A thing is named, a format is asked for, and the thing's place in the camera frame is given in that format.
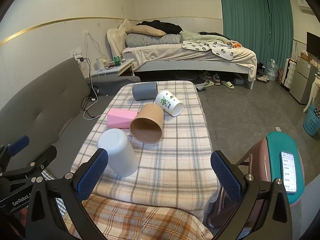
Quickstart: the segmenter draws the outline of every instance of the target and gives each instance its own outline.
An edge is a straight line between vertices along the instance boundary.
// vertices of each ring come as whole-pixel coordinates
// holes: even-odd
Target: blue laundry basket
[[[316,108],[312,105],[309,107],[307,117],[303,123],[304,129],[310,136],[314,136],[317,130],[320,128],[320,119],[316,117],[315,113],[313,112],[315,109]]]

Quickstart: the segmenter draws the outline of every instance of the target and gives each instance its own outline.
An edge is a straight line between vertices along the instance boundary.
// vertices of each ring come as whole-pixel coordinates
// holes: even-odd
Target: white side table
[[[315,99],[316,99],[316,95],[317,95],[317,93],[318,93],[319,88],[320,88],[320,77],[319,77],[318,75],[316,75],[316,79],[315,79],[315,81],[313,82],[312,87],[311,87],[311,92],[310,92],[310,97],[309,97],[308,104],[307,104],[306,108],[303,109],[303,112],[307,112],[309,106],[310,106],[311,104],[313,104],[313,102],[314,102]]]
[[[91,73],[92,77],[97,76],[120,76],[124,71],[128,68],[131,68],[132,76],[134,76],[133,72],[133,58],[126,59],[125,62],[122,62],[119,67],[113,67],[111,69],[99,69]]]

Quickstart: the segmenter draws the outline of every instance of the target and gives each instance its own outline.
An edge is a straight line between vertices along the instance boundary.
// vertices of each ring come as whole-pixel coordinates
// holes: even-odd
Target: green can
[[[114,62],[115,62],[115,66],[116,67],[119,67],[121,65],[121,61],[120,61],[120,57],[114,57]]]

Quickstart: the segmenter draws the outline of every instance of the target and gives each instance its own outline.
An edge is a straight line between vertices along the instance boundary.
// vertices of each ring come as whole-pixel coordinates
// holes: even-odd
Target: pink foam block
[[[136,111],[111,108],[107,114],[108,127],[129,128],[137,113]]]

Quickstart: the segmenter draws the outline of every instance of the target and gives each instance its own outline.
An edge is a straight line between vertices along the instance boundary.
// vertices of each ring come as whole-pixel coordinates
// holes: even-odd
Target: air conditioner
[[[308,14],[313,14],[313,11],[311,10],[310,6],[308,5],[308,3],[306,2],[306,0],[297,0],[298,1],[298,5],[300,7],[300,10],[303,13],[308,13]]]

